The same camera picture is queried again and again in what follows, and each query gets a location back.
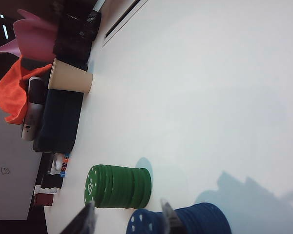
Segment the red cloth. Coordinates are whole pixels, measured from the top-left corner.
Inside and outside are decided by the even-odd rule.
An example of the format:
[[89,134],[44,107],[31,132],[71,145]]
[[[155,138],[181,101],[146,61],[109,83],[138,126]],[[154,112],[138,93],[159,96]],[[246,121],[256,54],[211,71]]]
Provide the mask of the red cloth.
[[21,59],[22,56],[0,80],[0,108],[10,114],[4,118],[5,121],[13,124],[22,124],[27,112],[25,81],[43,75],[52,66],[48,64],[29,71],[21,66]]

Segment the white table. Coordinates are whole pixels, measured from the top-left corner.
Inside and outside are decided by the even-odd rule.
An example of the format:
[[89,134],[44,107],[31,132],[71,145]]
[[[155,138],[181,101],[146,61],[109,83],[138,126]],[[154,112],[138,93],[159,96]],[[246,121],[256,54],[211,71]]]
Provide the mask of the white table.
[[[150,210],[206,201],[234,234],[293,234],[293,0],[149,0],[102,47],[126,9],[111,2],[49,234],[84,206],[95,164],[152,167]],[[133,210],[96,212],[96,234],[123,234]]]

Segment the stack of poker chips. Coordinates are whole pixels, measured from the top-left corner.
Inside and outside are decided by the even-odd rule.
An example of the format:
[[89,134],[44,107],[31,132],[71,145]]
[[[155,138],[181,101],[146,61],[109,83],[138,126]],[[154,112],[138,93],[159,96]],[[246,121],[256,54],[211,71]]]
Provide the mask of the stack of poker chips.
[[[231,234],[225,215],[213,204],[195,204],[175,212],[188,234]],[[162,212],[138,209],[130,217],[126,234],[164,234],[165,226]]]
[[62,168],[60,171],[60,177],[62,177],[62,178],[64,178],[66,175],[65,171],[67,168],[68,159],[69,159],[69,154],[65,154],[64,159],[63,159]]
[[96,165],[88,173],[84,203],[98,208],[143,208],[151,196],[151,176],[145,168]]

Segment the green poker chip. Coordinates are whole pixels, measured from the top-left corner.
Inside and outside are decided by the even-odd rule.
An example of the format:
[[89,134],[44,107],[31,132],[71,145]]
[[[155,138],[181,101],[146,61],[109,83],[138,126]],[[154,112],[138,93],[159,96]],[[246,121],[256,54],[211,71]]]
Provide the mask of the green poker chip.
[[147,206],[148,201],[150,200],[150,197],[151,197],[152,181],[151,181],[150,173],[148,172],[146,168],[141,168],[140,170],[143,171],[145,189],[144,189],[144,196],[142,198],[142,201],[139,207],[144,208],[145,206]]
[[88,202],[95,200],[96,195],[98,193],[98,185],[99,184],[99,172],[98,172],[98,167],[94,166],[91,167],[86,183],[85,183],[85,188],[84,188],[84,203],[87,204]]
[[86,178],[84,203],[94,200],[98,208],[143,208],[151,190],[150,173],[145,168],[96,165]]

